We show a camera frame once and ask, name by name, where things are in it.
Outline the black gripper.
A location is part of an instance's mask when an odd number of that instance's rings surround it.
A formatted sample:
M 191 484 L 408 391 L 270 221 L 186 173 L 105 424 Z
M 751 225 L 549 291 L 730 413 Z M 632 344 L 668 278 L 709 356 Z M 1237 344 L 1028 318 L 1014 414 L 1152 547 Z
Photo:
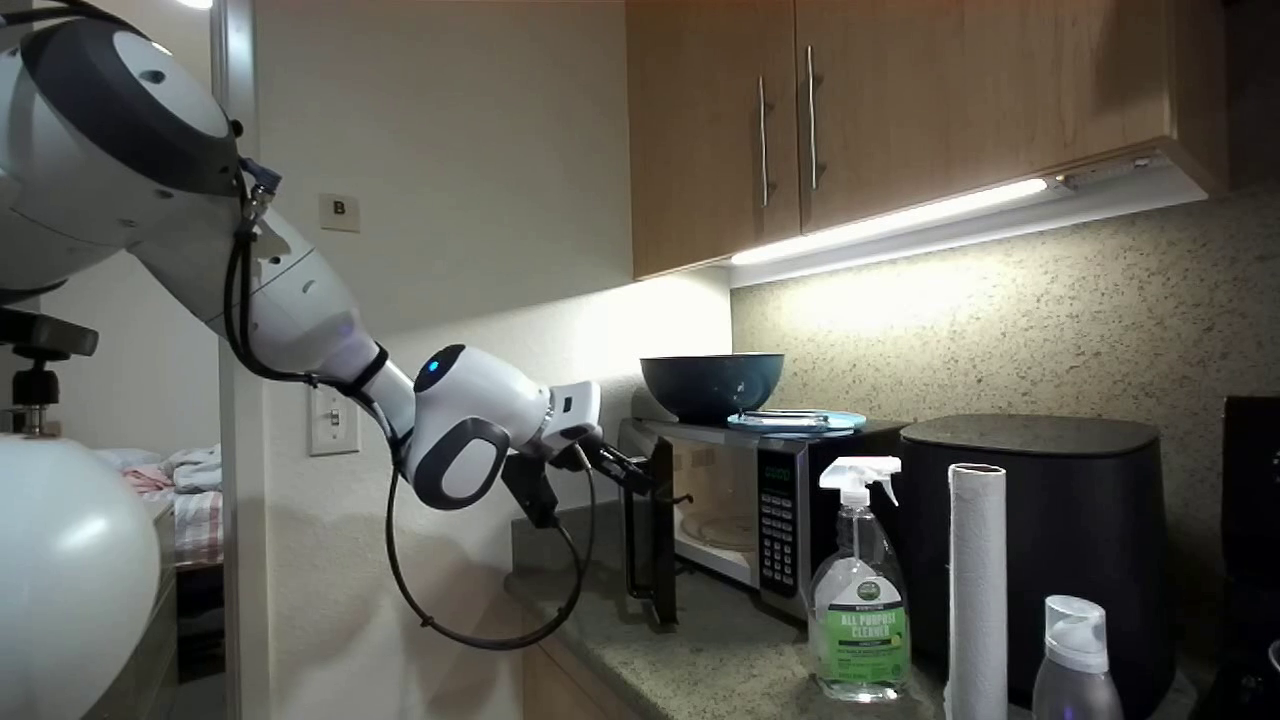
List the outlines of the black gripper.
M 568 445 L 560 452 L 515 452 L 503 462 L 503 487 L 510 490 L 510 500 L 518 502 L 524 521 L 533 526 L 550 526 L 556 525 L 556 490 L 549 484 L 549 470 L 604 470 L 606 481 L 615 481 L 623 490 L 651 490 L 651 481 L 643 470 L 643 462 L 619 455 L 613 445 Z

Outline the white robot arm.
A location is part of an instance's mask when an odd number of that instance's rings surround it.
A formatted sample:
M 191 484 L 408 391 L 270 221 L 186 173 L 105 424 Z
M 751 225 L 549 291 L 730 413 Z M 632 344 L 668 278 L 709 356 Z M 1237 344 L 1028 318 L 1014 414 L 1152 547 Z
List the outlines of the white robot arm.
M 363 409 L 392 481 L 439 510 L 506 487 L 538 526 L 556 468 L 635 487 L 600 431 L 600 389 L 538 382 L 446 344 L 400 373 L 274 209 L 274 173 L 236 148 L 215 94 L 90 0 L 19 6 L 0 50 L 2 340 L 31 361 L 90 344 L 25 304 L 126 250 L 262 380 Z M 0 436 L 0 720 L 83 720 L 138 648 L 160 593 L 152 510 L 74 439 Z

